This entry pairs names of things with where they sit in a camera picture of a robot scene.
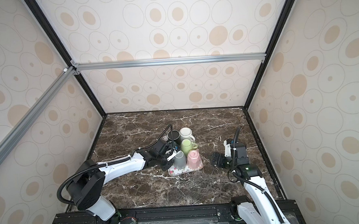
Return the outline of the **grey mug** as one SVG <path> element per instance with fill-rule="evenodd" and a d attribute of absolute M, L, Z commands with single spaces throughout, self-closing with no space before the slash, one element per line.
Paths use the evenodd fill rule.
<path fill-rule="evenodd" d="M 187 158 L 186 158 L 186 155 L 184 154 L 184 152 L 182 152 L 181 150 L 178 151 L 178 153 L 176 154 L 176 156 L 173 159 L 174 159 L 174 167 L 176 169 L 182 170 L 186 167 Z"/>

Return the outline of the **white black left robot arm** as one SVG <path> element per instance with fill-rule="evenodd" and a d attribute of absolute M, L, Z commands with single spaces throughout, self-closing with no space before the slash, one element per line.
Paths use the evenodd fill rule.
<path fill-rule="evenodd" d="M 67 178 L 58 188 L 57 199 L 75 205 L 80 211 L 89 211 L 103 221 L 115 218 L 118 210 L 101 195 L 102 187 L 125 174 L 159 166 L 163 171 L 170 168 L 177 146 L 141 148 L 133 154 L 114 161 L 95 163 L 88 160 L 78 171 Z"/>

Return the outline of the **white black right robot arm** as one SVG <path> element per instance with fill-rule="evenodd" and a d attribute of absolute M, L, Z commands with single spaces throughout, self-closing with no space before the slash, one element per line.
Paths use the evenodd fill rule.
<path fill-rule="evenodd" d="M 211 165 L 228 169 L 228 174 L 242 184 L 253 200 L 234 203 L 234 218 L 246 224 L 291 224 L 271 195 L 258 166 L 250 164 L 246 145 L 232 139 L 225 140 L 223 145 L 225 153 L 215 152 Z"/>

